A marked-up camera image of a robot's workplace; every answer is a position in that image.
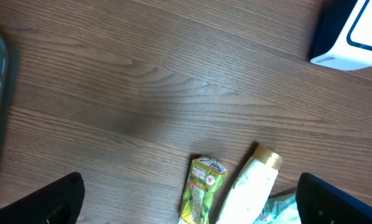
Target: brown wooden surface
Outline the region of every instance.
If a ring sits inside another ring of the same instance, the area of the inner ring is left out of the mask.
[[[176,223],[190,157],[233,174],[253,141],[286,160],[273,193],[311,172],[372,205],[372,68],[307,62],[321,3],[0,0],[0,208],[79,171],[79,223]]]

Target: white tube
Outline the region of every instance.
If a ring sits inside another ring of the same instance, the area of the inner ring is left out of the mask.
[[[216,224],[252,224],[269,197],[281,163],[281,156],[259,145],[237,176]]]

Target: snack wrapper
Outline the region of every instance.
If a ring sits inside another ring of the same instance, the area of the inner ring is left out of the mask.
[[[213,194],[227,175],[228,171],[216,159],[204,156],[194,159],[182,197],[178,224],[209,224]]]
[[[301,224],[295,194],[269,198],[253,224]]]

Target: gold cap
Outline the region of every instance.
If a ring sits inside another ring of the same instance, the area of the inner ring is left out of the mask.
[[[253,157],[275,170],[279,170],[281,164],[283,163],[283,158],[279,154],[272,152],[270,149],[263,146],[262,144],[258,145],[253,154]]]

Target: black and white device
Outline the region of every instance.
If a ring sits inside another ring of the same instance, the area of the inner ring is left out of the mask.
[[[334,0],[322,16],[310,62],[345,71],[372,66],[372,0]]]

